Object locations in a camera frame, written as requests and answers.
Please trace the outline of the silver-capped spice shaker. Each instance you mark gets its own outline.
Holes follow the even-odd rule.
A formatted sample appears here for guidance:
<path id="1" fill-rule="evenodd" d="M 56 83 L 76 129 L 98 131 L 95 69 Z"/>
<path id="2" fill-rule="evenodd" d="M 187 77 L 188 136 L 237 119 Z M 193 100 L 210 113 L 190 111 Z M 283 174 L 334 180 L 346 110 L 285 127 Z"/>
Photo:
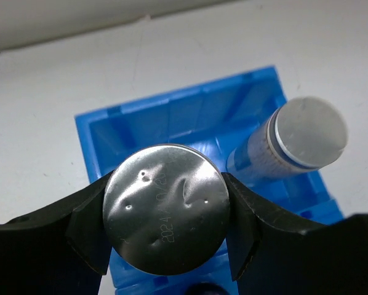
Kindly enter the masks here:
<path id="1" fill-rule="evenodd" d="M 222 245 L 229 221 L 222 174 L 191 147 L 142 149 L 106 184 L 103 223 L 111 246 L 146 273 L 179 275 L 203 265 Z"/>
<path id="2" fill-rule="evenodd" d="M 346 122 L 331 103 L 313 96 L 294 98 L 232 151 L 226 170 L 258 186 L 328 166 L 347 143 Z"/>

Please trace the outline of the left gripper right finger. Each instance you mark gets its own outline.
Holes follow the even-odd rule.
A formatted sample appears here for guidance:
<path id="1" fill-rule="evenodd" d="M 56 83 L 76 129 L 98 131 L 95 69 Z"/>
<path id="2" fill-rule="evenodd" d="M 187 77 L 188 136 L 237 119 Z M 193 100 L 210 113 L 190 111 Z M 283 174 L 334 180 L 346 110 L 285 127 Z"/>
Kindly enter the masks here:
<path id="1" fill-rule="evenodd" d="M 324 225 L 261 197 L 233 175 L 226 237 L 239 294 L 368 294 L 368 214 Z"/>

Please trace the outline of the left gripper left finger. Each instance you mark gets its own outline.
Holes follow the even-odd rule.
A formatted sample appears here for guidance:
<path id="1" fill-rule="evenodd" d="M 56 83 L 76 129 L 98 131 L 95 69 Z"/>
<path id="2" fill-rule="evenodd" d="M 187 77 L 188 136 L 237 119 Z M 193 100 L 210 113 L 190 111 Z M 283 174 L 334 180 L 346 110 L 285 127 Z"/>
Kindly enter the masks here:
<path id="1" fill-rule="evenodd" d="M 98 294 L 111 254 L 102 218 L 109 178 L 0 224 L 0 294 Z"/>

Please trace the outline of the red-capped sauce jar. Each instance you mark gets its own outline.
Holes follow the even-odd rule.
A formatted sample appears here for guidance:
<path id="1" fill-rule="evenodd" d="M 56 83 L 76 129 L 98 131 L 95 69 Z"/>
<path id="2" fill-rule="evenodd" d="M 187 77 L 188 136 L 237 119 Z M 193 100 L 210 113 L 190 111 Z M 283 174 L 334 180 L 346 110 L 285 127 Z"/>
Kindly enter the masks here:
<path id="1" fill-rule="evenodd" d="M 214 283 L 202 282 L 188 287 L 184 295 L 227 295 L 228 292 Z"/>

